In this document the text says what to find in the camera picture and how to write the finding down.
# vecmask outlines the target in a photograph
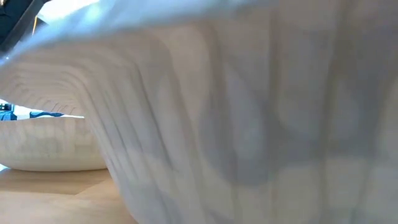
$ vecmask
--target wooden floor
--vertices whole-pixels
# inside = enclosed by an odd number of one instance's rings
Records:
[[[1,224],[133,224],[107,170],[0,171]]]

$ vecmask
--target white bowl-shaped object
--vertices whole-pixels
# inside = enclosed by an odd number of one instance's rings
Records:
[[[220,13],[245,2],[101,1],[18,47],[0,96],[84,113],[140,224],[398,223],[398,1]]]
[[[31,171],[105,169],[84,118],[0,121],[0,164]]]

